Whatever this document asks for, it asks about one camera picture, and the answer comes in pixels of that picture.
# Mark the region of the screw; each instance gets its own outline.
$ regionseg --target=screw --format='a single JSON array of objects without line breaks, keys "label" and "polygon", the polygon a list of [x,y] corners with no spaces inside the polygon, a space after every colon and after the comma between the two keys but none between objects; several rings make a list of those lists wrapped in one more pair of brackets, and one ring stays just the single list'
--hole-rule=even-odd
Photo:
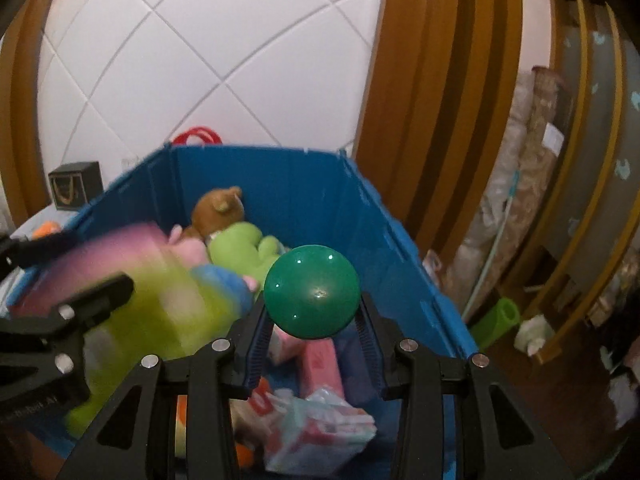
[{"label": "screw", "polygon": [[400,348],[405,352],[415,352],[418,349],[418,343],[413,339],[402,339]]},{"label": "screw", "polygon": [[60,313],[60,316],[62,316],[62,319],[66,319],[67,321],[73,319],[76,315],[76,312],[67,304],[60,305],[58,312]]},{"label": "screw", "polygon": [[231,343],[227,339],[216,339],[213,343],[211,343],[211,348],[213,348],[216,352],[224,352],[228,350],[231,346]]},{"label": "screw", "polygon": [[145,368],[153,368],[158,364],[159,361],[160,359],[158,359],[157,355],[149,354],[149,355],[145,355],[142,358],[142,361],[140,361],[140,364],[143,365],[143,367]]},{"label": "screw", "polygon": [[478,368],[487,368],[489,365],[489,358],[484,354],[475,354],[471,358],[471,362]]},{"label": "screw", "polygon": [[58,354],[54,360],[56,368],[61,374],[70,374],[74,369],[74,362],[66,354]]}]

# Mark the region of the blue plush toy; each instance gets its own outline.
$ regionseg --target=blue plush toy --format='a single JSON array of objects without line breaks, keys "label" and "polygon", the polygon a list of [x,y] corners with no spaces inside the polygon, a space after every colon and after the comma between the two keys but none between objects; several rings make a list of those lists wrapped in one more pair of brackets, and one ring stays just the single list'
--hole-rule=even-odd
[{"label": "blue plush toy", "polygon": [[254,294],[257,282],[248,276],[244,278],[232,270],[214,264],[193,267],[191,273],[196,280],[207,283],[240,306],[242,316],[251,310],[254,304]]}]

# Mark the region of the blue bin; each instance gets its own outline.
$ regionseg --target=blue bin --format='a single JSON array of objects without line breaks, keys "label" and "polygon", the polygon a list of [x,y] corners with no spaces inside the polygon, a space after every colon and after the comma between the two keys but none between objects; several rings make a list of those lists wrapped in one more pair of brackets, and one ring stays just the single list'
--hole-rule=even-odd
[{"label": "blue bin", "polygon": [[[344,254],[382,316],[394,318],[407,337],[440,355],[466,358],[477,351],[454,305],[424,272],[411,238],[344,154],[167,145],[114,182],[68,228],[84,240],[142,221],[155,221],[169,232],[174,224],[190,223],[191,210],[201,195],[230,186],[242,188],[246,219],[265,234],[275,235],[289,247],[322,244]],[[39,272],[30,269],[10,304],[19,301]],[[399,401],[383,402],[372,394],[368,378],[362,375],[364,358],[352,326],[336,336],[335,343],[347,400],[373,415],[379,429],[340,477],[386,479],[398,430]],[[286,384],[281,370],[268,370],[268,375],[276,386],[294,386]],[[453,479],[451,399],[445,399],[445,418],[445,478]],[[62,456],[75,443],[60,420],[41,418],[30,430]]]}]

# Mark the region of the teddy bear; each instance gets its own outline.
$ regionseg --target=teddy bear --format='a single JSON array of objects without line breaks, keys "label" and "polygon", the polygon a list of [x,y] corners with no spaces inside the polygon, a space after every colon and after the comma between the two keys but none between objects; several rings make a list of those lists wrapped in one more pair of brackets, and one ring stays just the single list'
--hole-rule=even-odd
[{"label": "teddy bear", "polygon": [[182,232],[182,238],[206,241],[212,234],[244,220],[241,198],[242,190],[238,186],[205,193],[193,208],[191,225]]}]

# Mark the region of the small box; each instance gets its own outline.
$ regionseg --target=small box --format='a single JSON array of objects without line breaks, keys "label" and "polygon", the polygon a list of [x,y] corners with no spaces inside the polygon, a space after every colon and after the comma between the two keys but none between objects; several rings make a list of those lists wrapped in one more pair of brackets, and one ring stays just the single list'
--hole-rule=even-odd
[{"label": "small box", "polygon": [[49,173],[56,209],[77,211],[103,192],[98,162],[63,164]]}]

